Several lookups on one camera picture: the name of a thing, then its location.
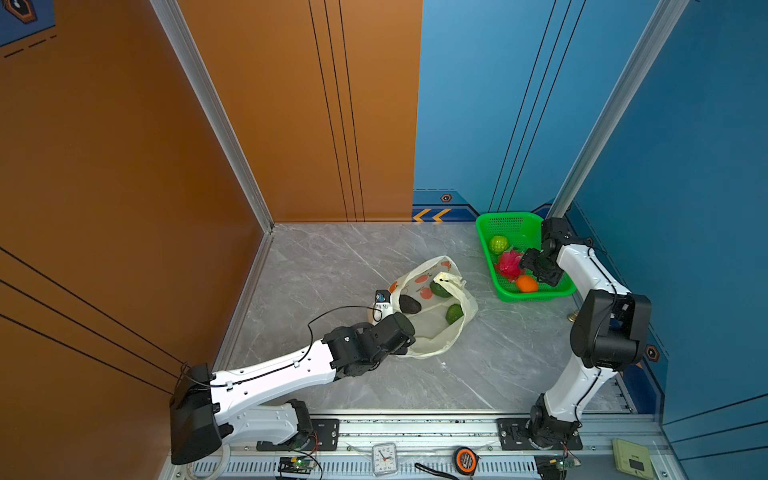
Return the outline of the orange fruit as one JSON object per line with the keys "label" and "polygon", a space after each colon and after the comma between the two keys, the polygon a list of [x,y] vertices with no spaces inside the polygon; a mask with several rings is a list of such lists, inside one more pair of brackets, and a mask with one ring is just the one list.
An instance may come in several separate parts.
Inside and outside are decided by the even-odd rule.
{"label": "orange fruit", "polygon": [[535,278],[530,275],[523,274],[515,280],[516,288],[523,294],[530,294],[539,291],[539,284]]}

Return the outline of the red dragon fruit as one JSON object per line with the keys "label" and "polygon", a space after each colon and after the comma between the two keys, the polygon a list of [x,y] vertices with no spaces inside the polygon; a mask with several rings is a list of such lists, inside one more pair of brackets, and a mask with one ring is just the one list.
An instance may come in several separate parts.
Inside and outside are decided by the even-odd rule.
{"label": "red dragon fruit", "polygon": [[523,254],[516,250],[503,252],[497,263],[494,265],[495,271],[510,282],[515,282],[526,272],[525,268],[520,266]]}

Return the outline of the bumpy light green fruit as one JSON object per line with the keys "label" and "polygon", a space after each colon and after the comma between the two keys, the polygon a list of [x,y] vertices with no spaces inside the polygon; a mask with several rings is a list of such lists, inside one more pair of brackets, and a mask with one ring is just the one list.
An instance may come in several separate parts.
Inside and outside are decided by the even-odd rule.
{"label": "bumpy light green fruit", "polygon": [[495,235],[488,241],[488,249],[494,255],[502,255],[510,248],[510,242],[506,236]]}

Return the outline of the yellow printed plastic bag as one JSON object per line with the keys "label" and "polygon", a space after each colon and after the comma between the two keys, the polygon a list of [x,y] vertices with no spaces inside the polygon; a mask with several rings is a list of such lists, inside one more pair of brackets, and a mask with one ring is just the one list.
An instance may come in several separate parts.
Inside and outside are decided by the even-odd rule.
{"label": "yellow printed plastic bag", "polygon": [[[435,296],[429,289],[432,281],[441,283],[452,297]],[[406,353],[408,358],[426,359],[445,353],[456,343],[478,312],[477,301],[467,290],[460,270],[446,255],[429,259],[402,275],[389,287],[389,291],[396,312],[404,314],[399,306],[401,294],[413,297],[422,306],[418,314],[404,314],[415,328],[415,342]],[[464,317],[449,325],[445,320],[445,313],[453,304],[462,306]]]}

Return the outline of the dark green avocado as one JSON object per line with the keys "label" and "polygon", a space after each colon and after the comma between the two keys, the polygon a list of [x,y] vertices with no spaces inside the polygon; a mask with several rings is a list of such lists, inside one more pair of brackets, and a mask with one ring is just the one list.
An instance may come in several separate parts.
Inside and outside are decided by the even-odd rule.
{"label": "dark green avocado", "polygon": [[452,294],[445,289],[445,287],[436,281],[432,281],[429,285],[430,291],[437,297],[440,298],[451,298]]}

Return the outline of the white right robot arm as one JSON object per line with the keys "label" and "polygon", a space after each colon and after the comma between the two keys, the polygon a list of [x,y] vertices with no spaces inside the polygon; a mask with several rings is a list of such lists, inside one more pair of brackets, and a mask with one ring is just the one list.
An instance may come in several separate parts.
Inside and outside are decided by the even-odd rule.
{"label": "white right robot arm", "polygon": [[652,304],[614,278],[593,242],[576,236],[564,218],[542,222],[541,247],[528,249],[521,266],[549,286],[568,276],[582,297],[570,331],[569,362],[539,396],[527,424],[534,447],[559,448],[576,436],[584,408],[598,390],[643,357]]}

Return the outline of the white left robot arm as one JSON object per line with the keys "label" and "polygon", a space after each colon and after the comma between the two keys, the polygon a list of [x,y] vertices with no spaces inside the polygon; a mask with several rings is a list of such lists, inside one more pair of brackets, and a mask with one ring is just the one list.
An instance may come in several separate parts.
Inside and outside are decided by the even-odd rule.
{"label": "white left robot arm", "polygon": [[291,354],[235,370],[200,364],[182,371],[169,402],[171,461],[187,465],[233,442],[266,442],[299,449],[312,436],[306,404],[273,400],[375,370],[404,355],[415,328],[402,313],[379,323],[337,327]]}

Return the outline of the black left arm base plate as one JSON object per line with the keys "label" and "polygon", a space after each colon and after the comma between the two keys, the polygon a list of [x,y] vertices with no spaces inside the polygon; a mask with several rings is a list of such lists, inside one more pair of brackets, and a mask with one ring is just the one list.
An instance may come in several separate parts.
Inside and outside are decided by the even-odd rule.
{"label": "black left arm base plate", "polygon": [[340,421],[335,418],[311,418],[310,423],[300,424],[298,433],[289,440],[272,444],[258,442],[260,452],[287,452],[300,450],[307,452],[336,451],[338,448]]}

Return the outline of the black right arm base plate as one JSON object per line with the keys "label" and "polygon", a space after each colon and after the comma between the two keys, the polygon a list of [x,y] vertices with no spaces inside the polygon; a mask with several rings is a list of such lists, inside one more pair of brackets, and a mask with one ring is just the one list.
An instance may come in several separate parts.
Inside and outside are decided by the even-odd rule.
{"label": "black right arm base plate", "polygon": [[504,451],[542,450],[555,451],[566,447],[568,451],[580,451],[584,448],[579,432],[575,433],[539,433],[530,431],[528,418],[500,418],[496,420],[499,441]]}

